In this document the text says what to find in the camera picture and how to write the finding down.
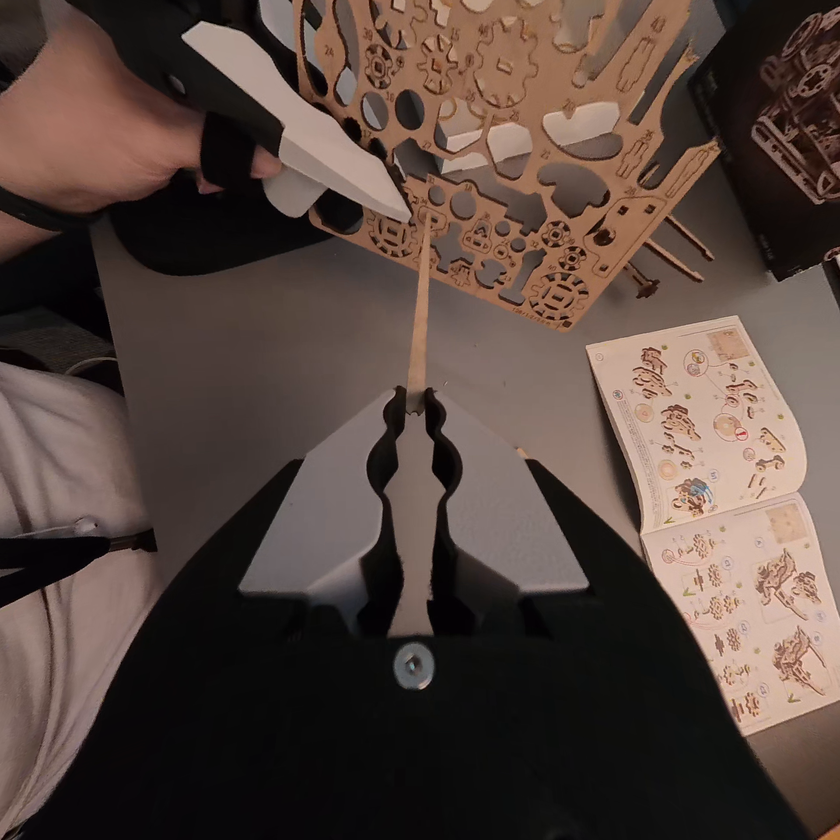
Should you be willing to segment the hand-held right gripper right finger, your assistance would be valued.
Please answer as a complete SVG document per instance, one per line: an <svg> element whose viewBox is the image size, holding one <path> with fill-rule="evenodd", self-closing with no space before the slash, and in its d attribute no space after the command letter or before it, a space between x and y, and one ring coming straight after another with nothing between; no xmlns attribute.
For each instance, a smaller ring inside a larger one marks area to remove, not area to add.
<svg viewBox="0 0 840 840"><path fill-rule="evenodd" d="M428 388L437 504L427 613L438 636L473 634L489 616L587 578L526 459L452 399Z"/></svg>

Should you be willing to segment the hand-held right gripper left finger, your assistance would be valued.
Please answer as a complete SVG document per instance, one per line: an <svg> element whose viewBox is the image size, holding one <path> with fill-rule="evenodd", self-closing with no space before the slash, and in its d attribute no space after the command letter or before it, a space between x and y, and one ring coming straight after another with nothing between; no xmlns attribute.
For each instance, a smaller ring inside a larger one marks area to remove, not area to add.
<svg viewBox="0 0 840 840"><path fill-rule="evenodd" d="M403 591L392 508L406 389L382 393L302 460L238 589L330 606L349 630L387 635Z"/></svg>

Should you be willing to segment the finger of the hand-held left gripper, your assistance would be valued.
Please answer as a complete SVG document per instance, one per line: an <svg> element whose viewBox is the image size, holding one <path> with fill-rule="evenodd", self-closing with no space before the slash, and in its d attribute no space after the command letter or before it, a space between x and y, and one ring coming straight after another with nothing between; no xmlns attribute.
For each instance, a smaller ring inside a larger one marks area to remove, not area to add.
<svg viewBox="0 0 840 840"><path fill-rule="evenodd" d="M412 210L384 163L353 142L330 115L294 92L270 54L249 35L199 22L182 40L280 122L276 156L285 171L397 222L410 220Z"/></svg>
<svg viewBox="0 0 840 840"><path fill-rule="evenodd" d="M306 171L283 164L277 175L261 180L262 188L276 210L288 217L301 217L327 191L322 183L327 171L322 163L310 165Z"/></svg>

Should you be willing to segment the laser-cut wooden parts sheet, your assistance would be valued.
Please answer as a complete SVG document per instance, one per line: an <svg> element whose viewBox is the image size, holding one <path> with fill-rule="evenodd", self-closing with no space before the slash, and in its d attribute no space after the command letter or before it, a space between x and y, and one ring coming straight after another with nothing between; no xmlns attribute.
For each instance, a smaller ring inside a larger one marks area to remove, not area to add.
<svg viewBox="0 0 840 840"><path fill-rule="evenodd" d="M655 184L663 110L697 61L688 45L640 117L634 111L690 17L690 2L649 2L603 51L621 2L294 2L301 94L338 120L395 177L412 217L315 206L312 223L410 269L432 211L430 275L566 333L711 166L715 140L689 148ZM623 147L585 161L543 138L550 112L571 117L617 102ZM453 160L438 122L460 106L466 152L488 165L441 174ZM494 164L488 134L513 122L532 152Z"/></svg>

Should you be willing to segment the pointed wooden stick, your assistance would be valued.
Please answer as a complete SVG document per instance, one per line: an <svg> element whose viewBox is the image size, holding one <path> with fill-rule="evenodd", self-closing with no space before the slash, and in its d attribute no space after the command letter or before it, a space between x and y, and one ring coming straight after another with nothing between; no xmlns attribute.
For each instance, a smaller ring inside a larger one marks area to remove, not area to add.
<svg viewBox="0 0 840 840"><path fill-rule="evenodd" d="M427 209L423 217L423 243L417 272L413 336L406 378L406 414L416 416L420 416L424 412L424 394L427 388L427 324L431 226L432 211Z"/></svg>

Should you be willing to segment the person's left forearm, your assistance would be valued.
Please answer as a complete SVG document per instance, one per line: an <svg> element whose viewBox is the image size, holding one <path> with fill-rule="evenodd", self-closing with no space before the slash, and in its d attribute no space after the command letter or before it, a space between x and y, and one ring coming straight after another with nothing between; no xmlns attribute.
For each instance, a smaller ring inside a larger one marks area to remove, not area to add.
<svg viewBox="0 0 840 840"><path fill-rule="evenodd" d="M79 235L89 231L89 225L73 227L67 231L55 232L27 224L1 213L1 265L3 266L29 250L66 235Z"/></svg>

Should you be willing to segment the wooden gear model assembly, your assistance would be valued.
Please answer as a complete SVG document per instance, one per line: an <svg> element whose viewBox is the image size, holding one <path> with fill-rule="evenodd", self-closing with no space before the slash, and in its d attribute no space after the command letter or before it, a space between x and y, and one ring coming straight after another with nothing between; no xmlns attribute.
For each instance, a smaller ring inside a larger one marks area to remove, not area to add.
<svg viewBox="0 0 840 840"><path fill-rule="evenodd" d="M672 213L665 217L665 222L668 226L673 228L680 237L687 241L689 245L697 250L705 261L711 262L715 260L716 257L713 252ZM658 244L654 239L647 238L643 242L643 248L647 249L660 260L664 261L667 266L677 270L678 273L684 277L687 277L698 284L704 282L705 278L701 273L688 267L688 265L681 259L679 259L676 255L673 255L665 247ZM650 298L656 293L659 286L659 279L645 275L645 273L643 273L643 271L639 269L632 260L627 261L623 270L637 286L636 299Z"/></svg>

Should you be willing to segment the black model kit box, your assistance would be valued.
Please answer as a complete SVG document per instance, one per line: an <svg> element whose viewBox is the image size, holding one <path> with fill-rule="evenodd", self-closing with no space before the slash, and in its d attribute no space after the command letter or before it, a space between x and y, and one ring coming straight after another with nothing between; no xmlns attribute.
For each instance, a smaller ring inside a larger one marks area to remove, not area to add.
<svg viewBox="0 0 840 840"><path fill-rule="evenodd" d="M775 279L837 257L839 2L750 2L689 91Z"/></svg>

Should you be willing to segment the illustrated instruction booklet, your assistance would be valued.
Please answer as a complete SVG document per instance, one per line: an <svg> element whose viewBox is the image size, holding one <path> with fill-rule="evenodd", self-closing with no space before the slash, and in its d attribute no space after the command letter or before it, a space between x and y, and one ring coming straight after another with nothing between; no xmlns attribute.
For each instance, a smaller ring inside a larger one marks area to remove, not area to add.
<svg viewBox="0 0 840 840"><path fill-rule="evenodd" d="M741 733L838 701L838 610L802 432L736 316L586 346L645 559Z"/></svg>

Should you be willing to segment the black wristband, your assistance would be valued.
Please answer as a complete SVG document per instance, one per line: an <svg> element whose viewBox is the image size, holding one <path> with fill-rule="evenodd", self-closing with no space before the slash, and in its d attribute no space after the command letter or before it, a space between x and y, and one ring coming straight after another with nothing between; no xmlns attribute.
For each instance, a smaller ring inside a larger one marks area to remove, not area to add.
<svg viewBox="0 0 840 840"><path fill-rule="evenodd" d="M67 213L1 187L1 212L29 226L51 233L68 233L95 224L107 209L93 213Z"/></svg>

